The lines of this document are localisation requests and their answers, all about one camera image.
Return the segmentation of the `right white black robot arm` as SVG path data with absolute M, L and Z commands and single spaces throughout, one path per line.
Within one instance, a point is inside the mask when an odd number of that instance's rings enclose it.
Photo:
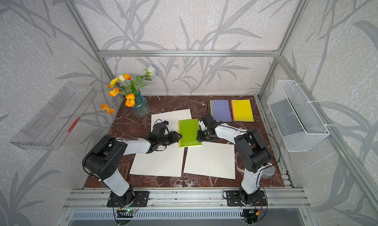
M 211 142 L 224 139 L 234 144 L 245 168 L 241 192 L 251 195 L 259 189 L 261 171 L 272 158 L 270 149 L 256 129 L 240 129 L 226 123 L 205 124 L 199 122 L 197 140 Z

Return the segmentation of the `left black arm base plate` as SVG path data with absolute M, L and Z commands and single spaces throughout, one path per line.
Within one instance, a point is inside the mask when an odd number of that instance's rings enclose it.
M 123 196 L 118 196 L 113 192 L 110 192 L 110 196 L 107 202 L 107 207 L 146 207 L 149 191 L 127 191 Z

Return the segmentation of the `yellow notebook pink spine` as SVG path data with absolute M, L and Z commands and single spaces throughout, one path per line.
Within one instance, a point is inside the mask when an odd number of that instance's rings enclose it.
M 231 105 L 234 121 L 254 122 L 250 100 L 232 100 Z

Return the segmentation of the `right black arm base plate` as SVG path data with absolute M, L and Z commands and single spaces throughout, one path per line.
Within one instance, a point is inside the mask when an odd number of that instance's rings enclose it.
M 246 194 L 243 191 L 226 191 L 227 206 L 267 206 L 267 197 L 265 192 L 257 190 L 252 194 Z

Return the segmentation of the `purple notebook green spine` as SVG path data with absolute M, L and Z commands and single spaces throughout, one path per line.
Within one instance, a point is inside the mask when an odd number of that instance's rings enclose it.
M 228 100 L 211 100 L 211 115 L 217 122 L 231 122 L 231 114 Z

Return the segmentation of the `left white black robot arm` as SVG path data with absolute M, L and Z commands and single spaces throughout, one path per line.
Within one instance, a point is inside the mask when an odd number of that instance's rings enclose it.
M 133 195 L 132 187 L 118 170 L 122 157 L 140 153 L 150 154 L 160 146 L 178 143 L 181 138 L 182 135 L 176 131 L 152 139 L 120 139 L 105 135 L 84 157 L 82 166 L 99 178 L 114 195 Z

